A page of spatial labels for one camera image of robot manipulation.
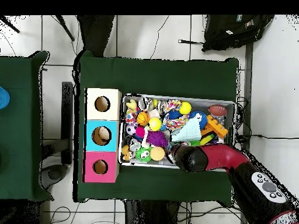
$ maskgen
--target green table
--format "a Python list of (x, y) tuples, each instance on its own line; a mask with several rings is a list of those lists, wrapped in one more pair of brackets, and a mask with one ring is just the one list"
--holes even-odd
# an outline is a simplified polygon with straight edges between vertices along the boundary
[(141, 93), (196, 99), (236, 101), (238, 60), (162, 61), (127, 58), (97, 58), (85, 51), (80, 62), (78, 184), (75, 199), (127, 198), (135, 200), (221, 201), (231, 205), (231, 184), (224, 172), (189, 174), (176, 169), (121, 166), (115, 183), (83, 183), (84, 88), (118, 89)]
[(0, 57), (0, 86), (10, 95), (0, 109), (0, 199), (48, 200), (41, 165), (39, 70), (48, 53)]

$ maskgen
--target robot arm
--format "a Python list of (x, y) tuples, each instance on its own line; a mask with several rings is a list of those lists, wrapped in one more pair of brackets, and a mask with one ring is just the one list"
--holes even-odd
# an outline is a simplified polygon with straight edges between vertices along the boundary
[(299, 224), (295, 209), (277, 185), (239, 150), (225, 144), (175, 145), (171, 154), (186, 172), (225, 169), (249, 224)]

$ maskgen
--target orange toy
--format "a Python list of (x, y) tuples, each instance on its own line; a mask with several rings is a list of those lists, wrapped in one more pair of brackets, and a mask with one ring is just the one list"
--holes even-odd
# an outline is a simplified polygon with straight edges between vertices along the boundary
[(138, 114), (137, 123), (139, 123), (140, 125), (142, 125), (142, 126), (147, 125), (149, 120), (150, 120), (150, 117), (148, 116), (147, 113), (141, 112), (140, 114)]
[(228, 134), (228, 130), (225, 128), (222, 129), (222, 125), (218, 124), (217, 120), (214, 120), (211, 115), (208, 115), (207, 119), (208, 123), (201, 131), (201, 135), (203, 136), (210, 131), (214, 131), (221, 139), (224, 139), (224, 137)]

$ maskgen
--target pink box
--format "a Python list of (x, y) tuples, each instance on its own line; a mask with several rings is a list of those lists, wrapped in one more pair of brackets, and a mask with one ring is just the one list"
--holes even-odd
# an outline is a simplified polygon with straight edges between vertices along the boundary
[[(97, 174), (95, 172), (93, 165), (98, 160), (106, 163), (106, 173)], [(119, 163), (117, 161), (117, 152), (86, 151), (84, 182), (115, 183), (118, 174)]]

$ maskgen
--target round hole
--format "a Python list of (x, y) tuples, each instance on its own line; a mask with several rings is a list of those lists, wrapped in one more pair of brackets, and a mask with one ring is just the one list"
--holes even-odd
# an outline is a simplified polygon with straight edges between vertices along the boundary
[(91, 138), (97, 145), (107, 145), (111, 140), (111, 131), (105, 126), (96, 127)]
[(97, 111), (101, 111), (101, 112), (108, 111), (110, 108), (110, 102), (108, 98), (105, 96), (96, 98), (95, 108), (97, 109)]
[(97, 174), (105, 174), (108, 171), (108, 164), (104, 160), (97, 160), (93, 166), (93, 171)]

